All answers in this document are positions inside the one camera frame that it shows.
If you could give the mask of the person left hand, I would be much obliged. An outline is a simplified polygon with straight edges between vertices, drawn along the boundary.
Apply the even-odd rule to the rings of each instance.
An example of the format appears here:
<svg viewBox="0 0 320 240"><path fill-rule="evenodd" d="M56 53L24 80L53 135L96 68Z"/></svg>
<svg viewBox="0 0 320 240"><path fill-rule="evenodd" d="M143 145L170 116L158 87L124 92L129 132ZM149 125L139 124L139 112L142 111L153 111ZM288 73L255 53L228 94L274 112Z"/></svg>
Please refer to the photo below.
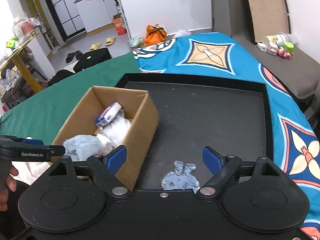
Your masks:
<svg viewBox="0 0 320 240"><path fill-rule="evenodd" d="M8 209L8 198L9 198L9 190L15 192L17 190L17 183L14 179L15 176L18 176L18 170L12 165L5 180L5 186L1 190L0 194L0 211L4 212Z"/></svg>

